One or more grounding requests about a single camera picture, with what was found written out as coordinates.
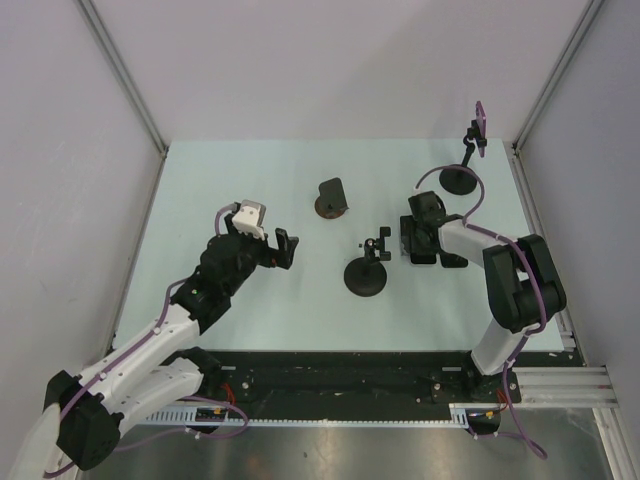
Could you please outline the grey stand with wooden base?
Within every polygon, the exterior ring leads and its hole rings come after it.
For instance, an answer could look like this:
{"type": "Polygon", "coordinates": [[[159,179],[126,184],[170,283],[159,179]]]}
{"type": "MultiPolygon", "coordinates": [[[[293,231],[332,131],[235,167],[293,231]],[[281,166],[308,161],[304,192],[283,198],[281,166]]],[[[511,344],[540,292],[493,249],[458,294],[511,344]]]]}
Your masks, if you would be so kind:
{"type": "Polygon", "coordinates": [[[349,209],[340,178],[334,177],[321,182],[318,191],[314,209],[321,218],[334,220],[344,215],[349,209]]]}

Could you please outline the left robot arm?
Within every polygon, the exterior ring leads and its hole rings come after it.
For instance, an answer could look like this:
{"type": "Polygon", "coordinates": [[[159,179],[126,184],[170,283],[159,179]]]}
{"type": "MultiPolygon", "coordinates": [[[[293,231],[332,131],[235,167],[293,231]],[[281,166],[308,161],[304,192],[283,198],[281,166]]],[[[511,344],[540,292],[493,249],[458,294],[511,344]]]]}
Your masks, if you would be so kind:
{"type": "Polygon", "coordinates": [[[194,272],[167,287],[157,319],[80,373],[61,370],[48,381],[44,404],[60,408],[55,444],[71,467],[96,467],[138,421],[199,390],[212,363],[205,354],[164,362],[230,309],[257,268],[292,266],[298,238],[281,228],[275,236],[276,247],[236,228],[214,236],[194,272]]]}

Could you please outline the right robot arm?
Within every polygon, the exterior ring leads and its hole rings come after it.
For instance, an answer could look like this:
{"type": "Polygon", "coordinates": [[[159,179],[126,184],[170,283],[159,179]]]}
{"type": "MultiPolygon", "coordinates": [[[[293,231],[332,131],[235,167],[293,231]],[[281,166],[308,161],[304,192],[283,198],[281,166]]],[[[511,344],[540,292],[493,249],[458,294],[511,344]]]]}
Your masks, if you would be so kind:
{"type": "Polygon", "coordinates": [[[400,218],[404,253],[415,265],[441,264],[484,271],[492,320],[468,354],[468,372],[494,376],[510,368],[526,340],[546,328],[566,308],[567,297],[545,239],[512,239],[448,214],[433,191],[408,199],[410,213],[400,218]]]}

